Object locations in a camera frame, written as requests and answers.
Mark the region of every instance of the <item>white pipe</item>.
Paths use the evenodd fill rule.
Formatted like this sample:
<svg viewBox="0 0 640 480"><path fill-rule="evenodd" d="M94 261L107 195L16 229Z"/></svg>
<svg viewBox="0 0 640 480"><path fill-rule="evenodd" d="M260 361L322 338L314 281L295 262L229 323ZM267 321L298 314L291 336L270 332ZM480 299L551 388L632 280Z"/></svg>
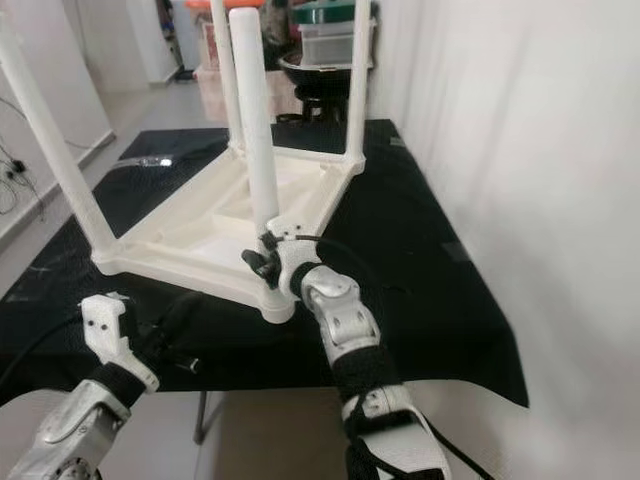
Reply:
<svg viewBox="0 0 640 480"><path fill-rule="evenodd" d="M229 122L229 144L234 148L242 149L244 148L244 139L238 104L238 86L223 0L211 0L211 17L213 18L213 30L218 50L222 94Z"/></svg>
<svg viewBox="0 0 640 480"><path fill-rule="evenodd" d="M279 213L260 20L255 8L235 8L229 14L229 21L236 58L251 204L260 235L266 232L266 223Z"/></svg>
<svg viewBox="0 0 640 480"><path fill-rule="evenodd" d="M364 161L362 147L367 102L370 16L371 0L356 0L346 151L347 159L353 162Z"/></svg>
<svg viewBox="0 0 640 480"><path fill-rule="evenodd" d="M108 258L116 239L69 152L18 45L6 14L0 12L0 64L71 209L93 247L94 259Z"/></svg>

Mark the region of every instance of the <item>black table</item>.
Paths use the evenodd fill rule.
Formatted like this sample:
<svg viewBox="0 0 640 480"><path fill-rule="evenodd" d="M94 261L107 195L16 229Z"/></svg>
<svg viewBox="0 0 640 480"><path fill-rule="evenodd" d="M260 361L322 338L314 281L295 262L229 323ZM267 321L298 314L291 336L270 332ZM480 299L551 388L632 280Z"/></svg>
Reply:
<svg viewBox="0 0 640 480"><path fill-rule="evenodd" d="M344 151L339 126L276 125L274 141L295 148ZM390 121L368 121L366 171L353 179L324 235L349 245L376 272L338 251L321 257L363 286L365 303L405 380L460 379L528 406L513 333L464 254L410 153ZM111 171L95 189L116 236L122 235L226 147L223 129L143 132L123 158L173 154L170 168ZM29 341L63 321L85 296L117 290L133 298L144 331L185 289L132 274L101 275L74 218L43 249L0 302L0 371ZM179 348L203 361L197 375L169 369L161 390L233 390L331 385L318 327L303 308L285 325L257 310L207 297ZM72 389L97 365L79 326L29 355L0 392L0 405L39 388Z"/></svg>

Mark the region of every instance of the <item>table leg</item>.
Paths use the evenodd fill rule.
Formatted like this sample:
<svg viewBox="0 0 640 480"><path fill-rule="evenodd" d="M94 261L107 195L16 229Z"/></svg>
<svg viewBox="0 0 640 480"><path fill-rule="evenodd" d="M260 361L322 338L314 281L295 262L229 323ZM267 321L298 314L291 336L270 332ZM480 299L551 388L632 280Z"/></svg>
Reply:
<svg viewBox="0 0 640 480"><path fill-rule="evenodd" d="M196 427L193 431L193 441L196 445L202 445L204 441L204 411L207 408L207 392L200 392L200 398L198 400L198 413L196 414Z"/></svg>

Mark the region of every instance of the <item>metal bracket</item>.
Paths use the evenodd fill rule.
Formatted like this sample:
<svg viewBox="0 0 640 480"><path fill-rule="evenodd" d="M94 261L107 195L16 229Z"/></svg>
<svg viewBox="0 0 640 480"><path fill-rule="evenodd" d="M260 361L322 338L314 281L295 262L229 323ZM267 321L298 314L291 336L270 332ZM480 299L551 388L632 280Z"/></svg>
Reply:
<svg viewBox="0 0 640 480"><path fill-rule="evenodd" d="M105 387L92 380L83 380L65 401L42 422L39 434L47 443L58 443L76 431L98 405L108 408L122 423L131 412Z"/></svg>
<svg viewBox="0 0 640 480"><path fill-rule="evenodd" d="M147 387L147 393L160 386L158 377L129 348L129 338L120 336L120 315L125 313L124 303L104 295L87 297L80 303L84 319L84 339L98 355L100 362L115 363L135 375Z"/></svg>

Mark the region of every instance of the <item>green lid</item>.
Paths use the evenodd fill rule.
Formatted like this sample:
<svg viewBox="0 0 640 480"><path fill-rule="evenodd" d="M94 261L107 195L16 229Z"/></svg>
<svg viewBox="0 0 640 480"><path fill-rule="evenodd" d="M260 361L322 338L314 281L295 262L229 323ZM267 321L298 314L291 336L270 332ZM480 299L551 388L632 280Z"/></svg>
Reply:
<svg viewBox="0 0 640 480"><path fill-rule="evenodd" d="M371 5L371 16L374 15L375 4ZM355 18L355 0L316 0L293 8L293 23L321 24L352 22Z"/></svg>

